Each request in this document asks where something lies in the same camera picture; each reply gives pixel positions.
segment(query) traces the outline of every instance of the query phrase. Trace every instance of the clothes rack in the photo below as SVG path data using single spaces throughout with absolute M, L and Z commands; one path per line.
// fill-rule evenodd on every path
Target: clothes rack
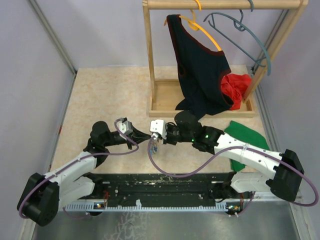
M 252 5 L 248 0 L 201 0 L 200 2 L 202 9 L 209 10 L 252 9 Z M 253 3 L 255 10 L 282 9 L 287 11 L 284 20 L 267 48 L 272 62 L 306 8 L 308 0 L 253 0 Z M 155 78 L 150 10 L 197 10 L 199 6 L 194 0 L 143 0 L 142 7 L 151 88 L 148 113 L 150 117 L 174 117 L 178 112 L 175 107 L 184 97 L 178 79 Z M 205 117 L 252 118 L 255 116 L 253 93 L 268 70 L 266 59 L 262 59 L 260 63 L 263 66 L 257 68 L 251 84 L 244 94 L 243 103 L 239 110 L 228 110 L 213 116 L 206 115 Z

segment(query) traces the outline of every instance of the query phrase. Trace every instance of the beige floor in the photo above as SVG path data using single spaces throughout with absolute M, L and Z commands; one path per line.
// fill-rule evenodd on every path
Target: beige floor
M 231 66 L 235 74 L 244 74 L 245 68 Z M 157 67 L 158 78 L 177 77 L 174 66 Z M 114 131 L 114 121 L 127 117 L 133 125 L 142 132 L 148 133 L 150 118 L 147 106 L 150 97 L 150 77 L 148 67 L 106 67 L 81 68 L 78 71 L 56 153 L 52 170 L 59 168 L 75 158 L 86 146 L 92 125 L 97 121 L 107 122 Z M 173 118 L 163 118 L 173 122 Z M 230 118 L 203 118 L 202 125 L 225 129 Z M 233 118 L 265 136 L 264 128 L 257 113 L 253 118 Z M 109 156 L 106 161 L 94 169 L 93 173 L 158 173 L 150 163 L 147 154 L 147 142 L 141 143 L 139 151 L 125 156 Z M 165 171 L 172 173 L 187 173 L 195 170 L 211 156 L 199 152 L 189 143 L 177 146 L 159 145 L 159 151 L 154 160 Z M 128 151 L 125 145 L 108 148 L 111 153 Z M 218 157 L 201 172 L 229 172 L 229 160 Z

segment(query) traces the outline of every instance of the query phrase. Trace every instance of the wooden pole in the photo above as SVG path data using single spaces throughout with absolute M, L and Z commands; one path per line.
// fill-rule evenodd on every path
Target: wooden pole
M 202 9 L 251 9 L 248 0 L 200 0 Z M 254 9 L 297 9 L 300 0 L 253 0 Z M 194 0 L 149 0 L 148 9 L 199 9 Z
M 151 22 L 150 22 L 150 10 L 148 8 L 148 0 L 142 1 L 142 7 L 143 7 L 143 16 L 144 16 L 146 48 L 147 48 L 147 52 L 148 52 L 148 61 L 149 61 L 151 97 L 152 97 L 152 102 L 153 102 L 156 99 L 155 66 L 154 66 L 154 55 L 153 55 L 153 51 L 152 51 Z

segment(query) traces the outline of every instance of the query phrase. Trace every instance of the gray wall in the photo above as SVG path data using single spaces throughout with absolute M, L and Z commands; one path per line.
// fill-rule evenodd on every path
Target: gray wall
M 0 239 L 18 237 L 17 203 L 44 173 L 73 76 L 26 0 L 0 7 Z
M 309 1 L 301 19 L 272 64 L 270 77 L 261 82 L 281 149 L 295 151 L 305 174 L 320 190 L 320 2 Z M 305 202 L 314 200 L 303 183 Z M 318 227 L 320 204 L 309 208 Z
M 44 14 L 64 44 L 76 68 L 106 67 L 113 65 L 147 66 L 148 56 L 142 0 L 37 0 Z M 224 50 L 230 64 L 253 65 L 253 62 L 232 43 L 213 30 L 203 19 L 212 10 L 196 13 L 201 24 Z M 238 10 L 219 11 L 240 18 Z M 277 20 L 280 10 L 244 10 L 243 22 L 264 43 Z M 168 26 L 168 14 L 182 14 L 191 18 L 189 10 L 152 10 L 151 30 L 154 64 L 176 65 Z M 186 29 L 205 46 L 216 51 L 215 46 L 199 30 Z M 261 52 L 259 45 L 247 32 L 239 32 L 233 22 L 223 16 L 215 18 L 216 25 L 254 56 Z

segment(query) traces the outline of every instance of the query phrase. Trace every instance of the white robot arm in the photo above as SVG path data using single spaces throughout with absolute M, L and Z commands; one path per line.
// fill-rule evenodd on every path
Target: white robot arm
M 35 173 L 29 178 L 17 206 L 20 216 L 29 217 L 40 226 L 45 226 L 59 209 L 79 198 L 101 192 L 102 179 L 90 171 L 101 165 L 108 155 L 116 155 L 109 153 L 106 147 L 127 144 L 132 149 L 128 138 L 137 144 L 150 141 L 151 138 L 172 145 L 189 142 L 199 151 L 213 155 L 224 151 L 221 156 L 258 170 L 253 173 L 232 172 L 229 186 L 236 192 L 271 191 L 284 200 L 295 200 L 302 178 L 278 162 L 283 161 L 303 174 L 304 170 L 293 151 L 280 153 L 252 146 L 222 130 L 202 126 L 187 111 L 178 113 L 174 120 L 176 124 L 161 119 L 151 121 L 152 135 L 138 131 L 126 118 L 121 123 L 120 133 L 110 132 L 103 121 L 95 123 L 88 145 L 76 158 L 59 169 L 44 175 Z M 259 153 L 265 153 L 273 159 Z

